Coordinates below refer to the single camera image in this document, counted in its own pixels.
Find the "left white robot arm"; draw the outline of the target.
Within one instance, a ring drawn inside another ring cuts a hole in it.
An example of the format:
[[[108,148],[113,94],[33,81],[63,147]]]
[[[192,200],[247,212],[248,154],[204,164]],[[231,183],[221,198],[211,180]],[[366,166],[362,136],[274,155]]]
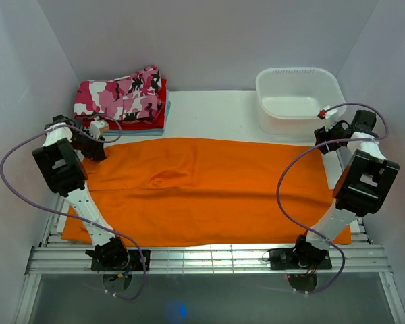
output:
[[[105,139],[101,134],[108,123],[94,120],[89,129],[81,132],[74,127],[75,123],[65,116],[54,117],[45,126],[45,142],[32,155],[49,189],[63,197],[77,216],[87,220],[84,226],[93,249],[86,254],[104,267],[125,269],[130,264],[130,254],[95,205],[88,190],[88,174],[77,154],[80,152],[94,162],[105,160]]]

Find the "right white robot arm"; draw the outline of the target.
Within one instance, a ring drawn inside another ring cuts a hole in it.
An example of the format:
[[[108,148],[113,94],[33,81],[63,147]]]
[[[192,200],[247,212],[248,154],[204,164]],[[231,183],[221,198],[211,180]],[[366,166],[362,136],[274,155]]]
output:
[[[349,124],[340,119],[337,109],[323,109],[319,118],[325,125],[314,131],[316,143],[337,140],[321,147],[320,151],[326,154],[345,147],[351,158],[333,189],[333,203],[327,212],[311,230],[296,240],[291,258],[299,268],[320,264],[328,258],[330,243],[350,223],[359,217],[375,214],[400,169],[379,148],[377,135],[373,132],[377,116],[372,111],[358,110]]]

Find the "orange trousers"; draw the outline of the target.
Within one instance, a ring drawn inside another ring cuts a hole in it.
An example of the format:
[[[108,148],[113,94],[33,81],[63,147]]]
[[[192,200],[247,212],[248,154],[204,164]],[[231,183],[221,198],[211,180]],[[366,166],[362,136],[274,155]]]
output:
[[[88,189],[129,247],[293,243],[331,206],[319,151],[161,138],[83,160]]]

